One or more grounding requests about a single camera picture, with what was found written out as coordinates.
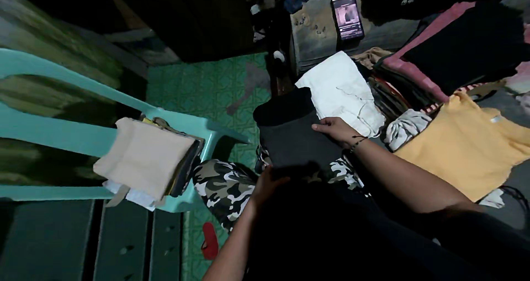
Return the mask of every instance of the green patterned floor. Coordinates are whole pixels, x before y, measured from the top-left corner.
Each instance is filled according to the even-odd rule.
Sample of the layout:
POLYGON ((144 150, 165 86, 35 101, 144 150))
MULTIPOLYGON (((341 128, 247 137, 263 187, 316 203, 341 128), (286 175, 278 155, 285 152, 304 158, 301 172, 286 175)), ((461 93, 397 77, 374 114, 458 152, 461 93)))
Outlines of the green patterned floor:
MULTIPOLYGON (((255 88, 233 116, 226 113, 226 107, 245 92, 247 63, 265 70, 264 55, 251 54, 214 62, 150 68, 147 101, 167 110, 209 118, 249 136, 252 144, 236 144, 229 161, 253 169, 259 136, 252 112, 258 105, 268 101, 270 94, 264 88, 255 88)), ((206 206, 184 213, 182 281, 200 280, 211 263, 204 260, 200 251, 204 240, 202 224, 207 221, 215 225, 220 243, 224 243, 228 237, 206 206)))

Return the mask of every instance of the hand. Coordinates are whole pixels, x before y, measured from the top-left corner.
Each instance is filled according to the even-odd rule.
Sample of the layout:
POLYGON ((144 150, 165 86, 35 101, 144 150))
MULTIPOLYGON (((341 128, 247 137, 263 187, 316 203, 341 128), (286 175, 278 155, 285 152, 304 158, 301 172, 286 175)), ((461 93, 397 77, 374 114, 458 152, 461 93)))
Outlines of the hand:
POLYGON ((350 125, 341 118, 323 118, 320 120, 320 123, 321 124, 312 124, 311 128, 315 131, 328 134, 336 141, 341 142, 341 145, 346 149, 351 148, 350 144, 352 142, 359 141, 359 138, 354 139, 352 136, 361 136, 359 132, 355 131, 354 128, 351 128, 350 125))
POLYGON ((258 178, 256 187, 252 191, 250 199, 254 201, 256 207, 261 206, 274 193, 277 186, 290 181, 290 177, 282 177, 279 180, 272 180, 272 165, 265 167, 265 170, 258 178))

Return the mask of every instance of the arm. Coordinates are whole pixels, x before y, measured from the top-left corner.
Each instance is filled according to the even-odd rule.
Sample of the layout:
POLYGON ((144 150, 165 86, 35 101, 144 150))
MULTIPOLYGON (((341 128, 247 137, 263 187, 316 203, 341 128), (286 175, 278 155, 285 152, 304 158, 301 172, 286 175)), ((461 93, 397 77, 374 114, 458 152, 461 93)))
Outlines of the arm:
MULTIPOLYGON (((341 118, 324 118, 312 128, 340 141, 345 147, 359 142, 360 134, 341 118)), ((480 208, 459 190, 438 176, 401 159, 365 139, 353 153, 368 171, 394 196, 416 213, 437 210, 475 210, 480 208)))
POLYGON ((289 181, 283 177, 277 181, 271 178, 272 166, 265 168, 248 199, 243 213, 222 246, 214 262, 206 271, 202 280, 242 280, 248 259, 248 245, 252 226, 259 209, 274 192, 277 186, 289 181))

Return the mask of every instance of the beige folded shirt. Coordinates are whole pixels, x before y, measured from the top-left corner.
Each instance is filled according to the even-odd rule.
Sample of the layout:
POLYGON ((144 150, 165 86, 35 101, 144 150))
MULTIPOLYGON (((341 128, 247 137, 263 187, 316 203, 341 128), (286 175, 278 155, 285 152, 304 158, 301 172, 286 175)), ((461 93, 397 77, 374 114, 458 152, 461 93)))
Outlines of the beige folded shirt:
POLYGON ((109 153, 94 164, 94 172, 162 199, 195 140, 129 118, 119 119, 116 126, 116 140, 109 153))
POLYGON ((530 157, 530 129, 456 93, 431 124, 395 155, 439 176, 473 202, 530 157))

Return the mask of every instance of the person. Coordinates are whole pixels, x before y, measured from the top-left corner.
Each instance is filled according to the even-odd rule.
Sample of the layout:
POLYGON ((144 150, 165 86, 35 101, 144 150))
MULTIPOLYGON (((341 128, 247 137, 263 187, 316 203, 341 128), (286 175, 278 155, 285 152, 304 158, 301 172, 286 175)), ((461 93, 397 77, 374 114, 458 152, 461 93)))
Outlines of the person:
POLYGON ((390 219, 359 188, 277 177, 273 166, 255 182, 235 163, 209 160, 195 169, 195 188, 230 235, 203 280, 520 278, 530 241, 518 230, 341 118, 312 128, 350 149, 435 240, 390 219))

